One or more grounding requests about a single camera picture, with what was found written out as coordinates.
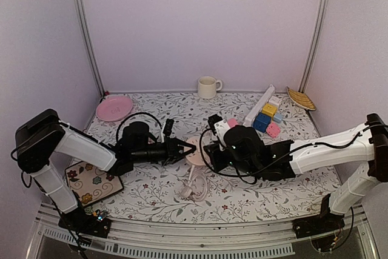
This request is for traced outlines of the pink triangular power strip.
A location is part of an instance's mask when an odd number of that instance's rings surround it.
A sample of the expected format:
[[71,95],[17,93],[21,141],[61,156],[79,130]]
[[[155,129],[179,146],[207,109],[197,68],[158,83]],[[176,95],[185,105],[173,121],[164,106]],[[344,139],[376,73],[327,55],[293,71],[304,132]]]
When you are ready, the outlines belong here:
[[228,123],[228,125],[229,125],[230,128],[233,128],[233,127],[235,127],[235,126],[238,125],[237,120],[234,119],[234,118],[228,119],[228,120],[227,120],[227,123]]

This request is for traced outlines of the round pink power strip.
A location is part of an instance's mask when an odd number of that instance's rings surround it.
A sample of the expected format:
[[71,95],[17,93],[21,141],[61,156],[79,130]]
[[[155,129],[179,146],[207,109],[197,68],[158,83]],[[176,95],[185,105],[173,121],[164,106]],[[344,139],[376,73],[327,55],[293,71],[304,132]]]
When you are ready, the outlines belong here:
[[[204,154],[204,158],[205,158],[205,160],[206,160],[206,162],[208,164],[211,164],[211,161],[210,161],[210,158],[209,158],[208,154],[206,154],[206,152],[204,150],[204,146],[210,144],[211,141],[212,141],[211,138],[204,137],[202,139],[202,142],[201,142],[202,153]],[[199,149],[199,136],[192,136],[186,142],[196,146],[196,150],[193,153],[188,154],[186,156],[186,160],[191,165],[194,165],[194,166],[206,166],[205,162],[202,159],[202,155],[201,155],[201,152],[200,152],[200,149]]]

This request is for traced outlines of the large white power adapter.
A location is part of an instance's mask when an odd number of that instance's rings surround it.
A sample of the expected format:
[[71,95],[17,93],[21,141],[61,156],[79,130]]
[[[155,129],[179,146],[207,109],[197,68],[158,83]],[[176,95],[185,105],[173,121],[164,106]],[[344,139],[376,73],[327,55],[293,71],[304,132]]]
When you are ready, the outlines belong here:
[[214,128],[216,132],[215,135],[219,138],[222,144],[225,144],[224,135],[231,129],[228,122],[225,119],[222,119],[214,124]]

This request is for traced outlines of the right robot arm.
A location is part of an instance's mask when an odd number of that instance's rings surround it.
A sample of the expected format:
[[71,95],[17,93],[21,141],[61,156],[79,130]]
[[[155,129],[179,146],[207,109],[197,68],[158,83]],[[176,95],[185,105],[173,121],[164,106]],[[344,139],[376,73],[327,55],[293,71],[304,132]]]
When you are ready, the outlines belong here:
[[376,113],[349,130],[310,140],[264,144],[253,127],[230,127],[218,115],[209,119],[215,142],[199,145],[205,165],[221,175],[228,166],[235,177],[279,181],[322,167],[359,162],[350,178],[322,200],[313,220],[318,232],[327,232],[375,186],[387,182],[387,124]]

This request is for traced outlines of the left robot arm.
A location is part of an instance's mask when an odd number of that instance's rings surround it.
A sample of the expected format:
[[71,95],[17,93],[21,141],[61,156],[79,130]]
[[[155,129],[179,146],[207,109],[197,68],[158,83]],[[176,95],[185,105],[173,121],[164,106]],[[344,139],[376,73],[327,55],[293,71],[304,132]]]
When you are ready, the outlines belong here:
[[103,143],[59,119],[57,112],[47,109],[16,130],[16,146],[11,158],[29,174],[52,199],[66,220],[77,231],[90,226],[90,218],[81,211],[81,203],[50,165],[53,153],[62,153],[89,163],[99,170],[121,176],[138,163],[174,164],[195,152],[196,146],[172,137],[174,121],[160,125],[157,138],[142,121],[127,126],[120,124],[114,145]]

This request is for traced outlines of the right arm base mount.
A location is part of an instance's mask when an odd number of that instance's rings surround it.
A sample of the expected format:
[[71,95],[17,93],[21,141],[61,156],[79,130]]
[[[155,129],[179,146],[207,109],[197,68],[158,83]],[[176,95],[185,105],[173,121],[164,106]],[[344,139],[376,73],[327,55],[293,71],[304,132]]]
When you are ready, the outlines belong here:
[[311,237],[344,227],[344,215],[324,213],[292,221],[292,229],[297,238]]

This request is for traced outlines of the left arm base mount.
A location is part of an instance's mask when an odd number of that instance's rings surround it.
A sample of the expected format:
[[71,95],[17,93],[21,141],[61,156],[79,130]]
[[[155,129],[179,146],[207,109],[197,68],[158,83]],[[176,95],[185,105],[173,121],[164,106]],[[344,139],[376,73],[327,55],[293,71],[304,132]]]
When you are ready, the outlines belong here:
[[58,226],[77,233],[91,235],[99,238],[107,238],[112,221],[109,218],[100,219],[99,215],[86,214],[81,207],[65,214],[60,212]]

